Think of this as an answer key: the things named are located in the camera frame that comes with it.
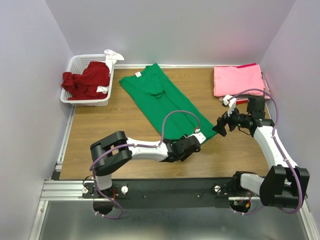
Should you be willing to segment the green t shirt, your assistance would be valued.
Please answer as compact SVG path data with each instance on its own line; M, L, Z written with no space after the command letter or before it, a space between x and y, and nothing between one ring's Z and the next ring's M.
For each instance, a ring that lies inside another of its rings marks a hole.
M214 125L174 85L157 63L146 66L132 76L123 77L119 83L159 133L169 113L183 110L198 117L200 131L207 140L217 134L213 131Z

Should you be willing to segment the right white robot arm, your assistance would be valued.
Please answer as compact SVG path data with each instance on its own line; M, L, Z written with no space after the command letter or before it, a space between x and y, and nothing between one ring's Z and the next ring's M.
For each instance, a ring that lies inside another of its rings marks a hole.
M217 119L213 130L224 137L227 134L225 127L229 127L230 131L247 129L259 144L269 170L265 177L237 171L227 184L229 190L236 196L250 191L259 196L265 207L276 207L288 214L296 213L305 199L309 171L300 168L285 150L279 140L276 124L266 118L263 96L248 99L247 113L240 113L236 103L234 96L226 95L223 98L222 105L227 107L227 111Z

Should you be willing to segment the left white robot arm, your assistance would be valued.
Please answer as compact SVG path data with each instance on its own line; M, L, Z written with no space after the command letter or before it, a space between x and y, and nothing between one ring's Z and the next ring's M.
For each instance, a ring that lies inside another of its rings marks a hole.
M96 183L93 191L101 198L110 194L112 174L130 160L153 160L156 162L183 162L193 153L201 150L206 137L197 131L179 139L140 141L127 137L124 131L113 134L90 146L92 165Z

